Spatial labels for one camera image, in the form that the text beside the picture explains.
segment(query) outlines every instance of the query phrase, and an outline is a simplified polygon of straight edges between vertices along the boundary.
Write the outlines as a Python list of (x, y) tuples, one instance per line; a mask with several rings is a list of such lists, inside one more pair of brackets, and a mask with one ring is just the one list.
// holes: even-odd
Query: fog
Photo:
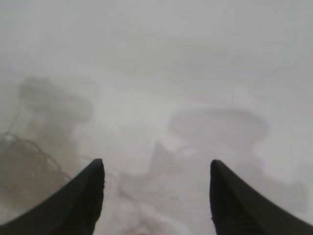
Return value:
[(0, 132), (44, 153), (0, 152), (0, 223), (102, 158), (96, 235), (214, 235), (212, 159), (312, 224), (312, 11), (308, 0), (1, 1)]

